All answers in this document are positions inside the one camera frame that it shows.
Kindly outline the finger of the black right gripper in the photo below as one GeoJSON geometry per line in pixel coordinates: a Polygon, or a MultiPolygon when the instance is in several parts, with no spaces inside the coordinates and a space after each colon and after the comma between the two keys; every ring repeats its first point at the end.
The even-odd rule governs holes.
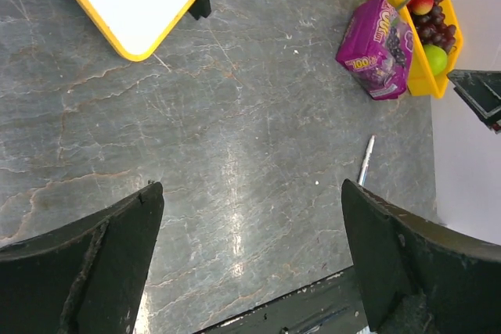
{"type": "Polygon", "coordinates": [[[456,94],[489,130],[500,133],[501,73],[491,70],[452,70],[447,78],[456,94]]]}

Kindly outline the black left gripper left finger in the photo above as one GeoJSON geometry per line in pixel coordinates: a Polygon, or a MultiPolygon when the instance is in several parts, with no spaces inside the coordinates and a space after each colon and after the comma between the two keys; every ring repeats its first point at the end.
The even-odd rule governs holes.
{"type": "Polygon", "coordinates": [[[161,183],[1,249],[3,333],[132,333],[164,212],[161,183]]]}

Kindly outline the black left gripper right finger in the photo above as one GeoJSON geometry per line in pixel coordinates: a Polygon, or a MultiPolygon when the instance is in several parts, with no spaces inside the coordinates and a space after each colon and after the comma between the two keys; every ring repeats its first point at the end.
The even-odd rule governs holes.
{"type": "Polygon", "coordinates": [[[437,333],[500,331],[500,247],[436,224],[361,185],[341,187],[344,226],[368,325],[425,318],[437,333]]]}

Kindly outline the white marker pen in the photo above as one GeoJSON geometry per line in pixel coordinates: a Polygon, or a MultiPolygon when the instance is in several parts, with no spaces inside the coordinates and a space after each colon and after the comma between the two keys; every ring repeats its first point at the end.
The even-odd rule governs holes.
{"type": "Polygon", "coordinates": [[[361,186],[364,186],[365,184],[365,180],[366,180],[366,175],[367,175],[367,172],[368,172],[368,169],[369,169],[369,161],[370,161],[370,157],[372,155],[372,152],[373,152],[373,147],[374,147],[374,144],[375,144],[375,140],[376,140],[376,135],[372,135],[368,141],[368,144],[367,144],[367,147],[366,147],[366,151],[365,151],[365,154],[364,154],[364,157],[363,157],[363,161],[362,161],[362,165],[361,165],[361,168],[360,168],[360,172],[359,172],[359,176],[358,176],[358,184],[361,185],[361,186]]]}

